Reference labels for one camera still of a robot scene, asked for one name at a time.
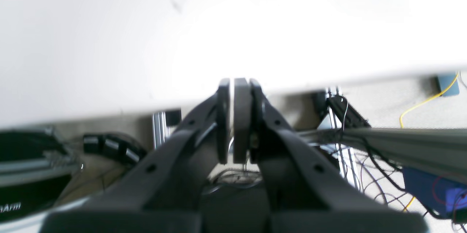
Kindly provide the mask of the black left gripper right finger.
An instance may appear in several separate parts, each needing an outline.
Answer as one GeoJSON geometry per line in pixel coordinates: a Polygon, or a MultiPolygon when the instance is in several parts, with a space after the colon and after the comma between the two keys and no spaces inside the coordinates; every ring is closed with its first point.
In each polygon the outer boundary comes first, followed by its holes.
{"type": "Polygon", "coordinates": [[[266,233],[427,233],[418,214],[372,201],[304,142],[259,82],[235,79],[234,162],[258,165],[270,205],[266,233]]]}

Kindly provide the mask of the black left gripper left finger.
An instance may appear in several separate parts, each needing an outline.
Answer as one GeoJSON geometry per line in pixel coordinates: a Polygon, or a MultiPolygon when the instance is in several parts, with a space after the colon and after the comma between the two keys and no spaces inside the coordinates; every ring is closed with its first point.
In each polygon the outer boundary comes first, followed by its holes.
{"type": "Polygon", "coordinates": [[[165,143],[80,208],[47,216],[42,233],[202,233],[207,176],[227,161],[230,80],[196,106],[165,143]]]}

